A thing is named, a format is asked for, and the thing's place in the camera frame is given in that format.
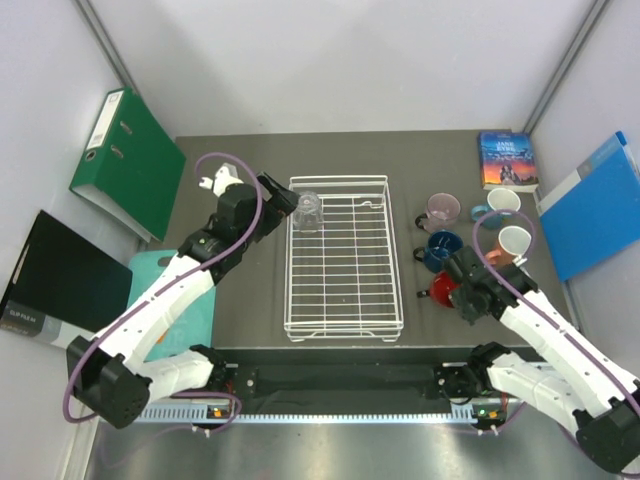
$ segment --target wire dish rack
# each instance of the wire dish rack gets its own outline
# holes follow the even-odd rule
[[[287,223],[284,329],[292,341],[378,338],[404,326],[388,179],[292,177],[322,201],[316,232]]]

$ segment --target red mug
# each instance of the red mug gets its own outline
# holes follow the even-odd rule
[[[459,286],[459,284],[451,280],[447,272],[442,271],[433,277],[429,290],[418,292],[418,298],[431,297],[434,302],[444,307],[453,308],[453,304],[449,300],[449,294]]]

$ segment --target white wall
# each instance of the white wall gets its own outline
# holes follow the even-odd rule
[[[534,132],[546,191],[616,130],[627,134],[640,160],[639,25],[640,2],[612,2]],[[589,337],[637,375],[639,286],[640,242],[571,280]]]
[[[0,18],[0,285],[40,209],[128,261],[134,237],[67,190],[116,78],[71,1],[3,0]],[[65,381],[62,350],[0,331],[2,478],[55,477]]]
[[[587,0],[92,0],[172,135],[521,129]]]

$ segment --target gray floor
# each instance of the gray floor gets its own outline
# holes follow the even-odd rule
[[[101,425],[115,463],[159,431]],[[238,425],[205,440],[179,431],[154,440],[122,467],[94,454],[86,480],[126,479],[613,479],[578,452],[557,425],[527,407],[500,436],[463,435],[434,425]]]
[[[243,262],[219,285],[216,296],[214,343],[217,347],[317,347],[317,346],[475,346],[497,341],[522,345],[522,340],[493,319],[474,327],[455,311],[429,299],[416,298],[433,277],[415,262],[412,251],[424,245],[428,235],[418,231],[414,218],[427,198],[449,192],[460,200],[463,212],[453,227],[465,242],[471,240],[469,210],[483,203],[480,186],[477,132],[384,132],[291,135],[252,135],[179,138],[187,156],[169,233],[163,245],[175,248],[202,226],[214,211],[215,198],[196,185],[193,166],[199,156],[211,151],[229,152],[247,161],[256,171],[264,170],[287,185],[297,175],[385,174],[389,176],[400,267],[405,328],[397,344],[371,340],[310,340],[292,344],[284,333],[285,227],[260,244],[252,245]],[[212,161],[203,171],[213,176],[220,162]],[[535,222],[537,215],[530,194],[521,194],[522,210]],[[481,232],[488,248],[496,231]],[[551,258],[539,236],[538,245],[526,265],[558,310],[567,315],[560,284]]]

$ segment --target robotic arm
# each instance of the robotic arm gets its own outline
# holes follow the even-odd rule
[[[543,371],[497,343],[476,347],[468,359],[475,393],[498,390],[521,398],[574,435],[585,453],[612,473],[640,455],[640,418],[623,392],[576,345],[602,362],[627,392],[640,401],[640,382],[589,343],[549,303],[538,286],[514,264],[499,270],[557,328],[507,291],[488,272],[471,247],[445,264],[460,287],[451,301],[473,324],[491,315],[520,335],[553,370]]]
[[[185,277],[159,295],[176,277],[199,267],[238,241],[256,213],[256,190],[237,177],[235,167],[225,164],[218,170],[215,181],[202,180],[200,186],[213,190],[218,196],[217,212],[211,215],[207,225],[189,235],[162,276],[127,310],[136,313],[104,339],[82,368],[73,385],[73,395],[116,428],[132,423],[148,403],[160,398],[205,386],[215,391],[224,385],[225,362],[213,349],[202,345],[154,362],[144,360],[182,312],[240,263],[251,242],[259,242],[269,235],[296,209],[296,193],[265,173],[258,175],[258,180],[269,191],[271,199],[263,200],[260,220],[247,241],[209,269]],[[138,312],[143,303],[145,308]],[[91,341],[77,337],[69,345],[70,376],[91,343],[102,337],[111,325]]]

